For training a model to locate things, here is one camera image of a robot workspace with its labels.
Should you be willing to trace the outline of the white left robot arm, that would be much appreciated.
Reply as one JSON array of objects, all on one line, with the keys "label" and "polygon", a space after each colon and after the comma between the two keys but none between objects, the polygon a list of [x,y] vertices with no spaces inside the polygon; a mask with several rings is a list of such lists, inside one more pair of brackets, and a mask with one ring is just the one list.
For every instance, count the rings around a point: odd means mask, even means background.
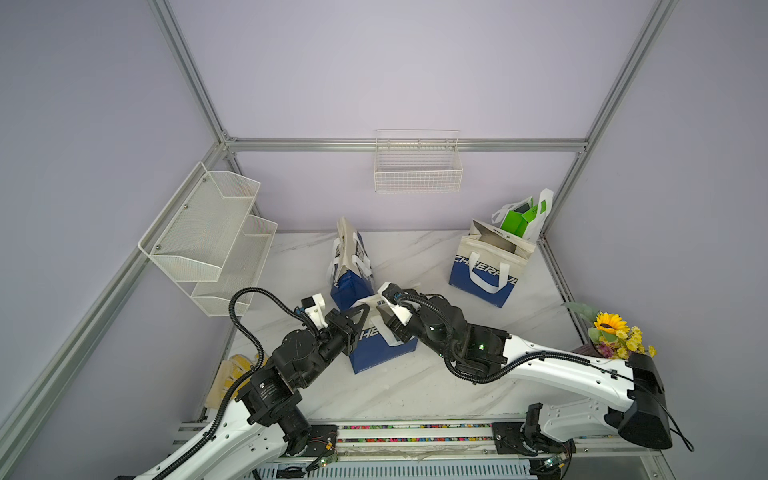
[{"label": "white left robot arm", "polygon": [[227,390],[214,420],[143,473],[145,479],[238,479],[283,454],[302,452],[311,425],[298,408],[308,388],[341,354],[357,347],[367,304],[325,312],[303,299],[286,314],[302,326]]}]

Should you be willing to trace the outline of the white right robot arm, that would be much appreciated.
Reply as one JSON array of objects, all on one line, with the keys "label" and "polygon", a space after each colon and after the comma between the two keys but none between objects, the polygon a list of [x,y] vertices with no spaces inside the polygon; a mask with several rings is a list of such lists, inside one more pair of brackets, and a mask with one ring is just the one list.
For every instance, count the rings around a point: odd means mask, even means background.
[{"label": "white right robot arm", "polygon": [[380,291],[392,314],[387,327],[402,341],[417,338],[456,378],[473,385],[522,379],[578,395],[562,405],[532,403],[516,432],[497,440],[526,456],[563,452],[578,437],[616,434],[634,445],[666,450],[678,431],[651,357],[599,359],[546,348],[504,330],[468,322],[440,294],[389,283]]}]

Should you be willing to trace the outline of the green white takeout bag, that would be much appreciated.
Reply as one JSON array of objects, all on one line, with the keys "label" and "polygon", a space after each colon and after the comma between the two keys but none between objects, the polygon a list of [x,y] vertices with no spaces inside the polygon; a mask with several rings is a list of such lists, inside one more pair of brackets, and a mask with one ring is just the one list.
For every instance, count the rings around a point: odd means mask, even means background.
[{"label": "green white takeout bag", "polygon": [[535,243],[553,205],[554,192],[543,189],[537,201],[528,197],[523,201],[502,206],[492,215],[491,223],[505,232]]}]

